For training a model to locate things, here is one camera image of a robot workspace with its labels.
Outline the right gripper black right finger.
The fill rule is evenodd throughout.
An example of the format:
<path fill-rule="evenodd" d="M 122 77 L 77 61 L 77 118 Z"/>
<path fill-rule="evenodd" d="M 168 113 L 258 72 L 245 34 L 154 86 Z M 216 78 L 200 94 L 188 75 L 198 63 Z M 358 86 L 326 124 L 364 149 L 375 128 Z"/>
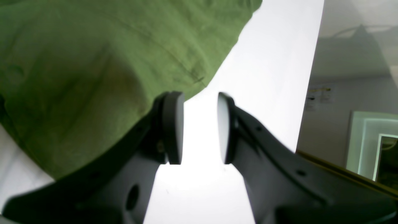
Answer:
<path fill-rule="evenodd" d="M 256 224 L 395 224 L 395 201 L 287 149 L 255 117 L 218 95 L 221 158 L 242 175 Z"/>

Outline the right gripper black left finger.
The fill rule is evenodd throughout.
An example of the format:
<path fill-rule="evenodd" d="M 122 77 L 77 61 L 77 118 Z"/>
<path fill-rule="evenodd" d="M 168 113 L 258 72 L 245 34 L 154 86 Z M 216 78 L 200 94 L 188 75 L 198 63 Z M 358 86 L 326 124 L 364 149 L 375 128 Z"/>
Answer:
<path fill-rule="evenodd" d="M 78 171 L 11 197 L 2 215 L 20 224 L 142 224 L 160 165 L 180 165 L 182 92 L 159 95 L 111 149 Z"/>

